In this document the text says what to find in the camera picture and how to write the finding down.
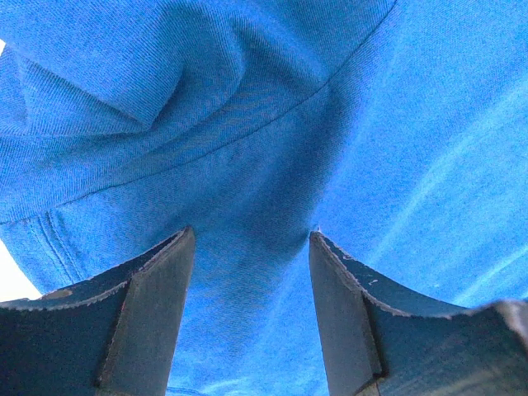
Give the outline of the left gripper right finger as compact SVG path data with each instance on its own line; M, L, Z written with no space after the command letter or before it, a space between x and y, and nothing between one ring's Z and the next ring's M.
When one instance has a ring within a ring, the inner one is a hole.
M309 269L332 395L524 395L527 303L475 309L410 290L322 233Z

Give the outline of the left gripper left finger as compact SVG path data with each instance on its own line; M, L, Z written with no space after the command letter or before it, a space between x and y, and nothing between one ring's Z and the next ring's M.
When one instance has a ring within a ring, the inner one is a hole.
M2 394L165 394L195 245L184 228L98 276L2 303Z

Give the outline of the blue t shirt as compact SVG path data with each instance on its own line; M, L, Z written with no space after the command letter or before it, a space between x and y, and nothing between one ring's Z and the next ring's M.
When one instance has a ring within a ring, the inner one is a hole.
M4 1L1 239L40 298L184 228L163 395L332 395L319 232L527 303L524 1Z

